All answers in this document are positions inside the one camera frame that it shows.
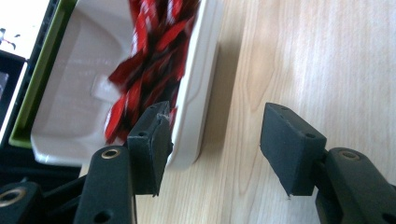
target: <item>wood grain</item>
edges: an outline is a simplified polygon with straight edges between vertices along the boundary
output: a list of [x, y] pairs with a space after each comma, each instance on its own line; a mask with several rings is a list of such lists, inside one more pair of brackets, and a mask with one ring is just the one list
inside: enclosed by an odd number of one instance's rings
[[259, 149], [266, 102], [366, 154], [396, 184], [396, 3], [225, 0], [202, 154], [167, 171], [140, 223], [318, 223], [288, 198]]

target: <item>white tray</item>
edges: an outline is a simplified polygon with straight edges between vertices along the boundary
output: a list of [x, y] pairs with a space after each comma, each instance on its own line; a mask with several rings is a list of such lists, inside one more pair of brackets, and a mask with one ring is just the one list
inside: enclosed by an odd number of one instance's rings
[[[201, 1], [177, 97], [168, 167], [188, 168], [199, 155], [221, 16], [220, 1]], [[95, 93], [98, 80], [128, 55], [132, 31], [127, 1], [78, 1], [35, 117], [31, 140], [38, 162], [80, 166], [106, 144], [104, 121], [117, 94], [107, 102]]]

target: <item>black plastic part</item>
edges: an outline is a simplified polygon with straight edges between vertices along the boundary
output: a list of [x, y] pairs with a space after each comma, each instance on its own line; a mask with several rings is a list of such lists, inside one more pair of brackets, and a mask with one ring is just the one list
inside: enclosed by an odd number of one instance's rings
[[130, 161], [125, 147], [93, 154], [74, 223], [136, 223]]
[[341, 223], [343, 211], [340, 204], [335, 199], [329, 199], [318, 192], [315, 199], [318, 216], [321, 224], [338, 224]]
[[314, 161], [325, 153], [326, 137], [292, 110], [267, 103], [262, 121], [261, 149], [288, 195], [312, 195]]
[[325, 164], [342, 223], [396, 223], [396, 191], [366, 156], [339, 147], [329, 151]]
[[[41, 189], [37, 184], [32, 182], [9, 184], [0, 189], [0, 195], [2, 195], [0, 199], [1, 223], [43, 223], [45, 220], [40, 206]], [[21, 198], [15, 200], [15, 203], [5, 204], [19, 197]]]
[[86, 176], [80, 177], [57, 189], [44, 193], [43, 207], [48, 223], [72, 223]]
[[172, 152], [169, 103], [150, 106], [128, 135], [134, 193], [159, 195], [167, 158]]

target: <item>black rubber pad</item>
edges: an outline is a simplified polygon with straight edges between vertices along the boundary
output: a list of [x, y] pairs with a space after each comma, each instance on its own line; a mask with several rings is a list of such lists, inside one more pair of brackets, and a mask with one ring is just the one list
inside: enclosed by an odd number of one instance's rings
[[312, 195], [312, 164], [325, 153], [326, 137], [283, 105], [267, 103], [261, 149], [288, 195]]

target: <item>wooden table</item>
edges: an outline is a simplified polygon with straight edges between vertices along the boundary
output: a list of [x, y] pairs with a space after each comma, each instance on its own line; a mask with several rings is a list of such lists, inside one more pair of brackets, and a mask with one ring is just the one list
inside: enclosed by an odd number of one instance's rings
[[266, 102], [368, 156], [396, 184], [396, 3], [224, 0], [202, 154], [137, 197], [139, 223], [318, 223], [260, 152]]

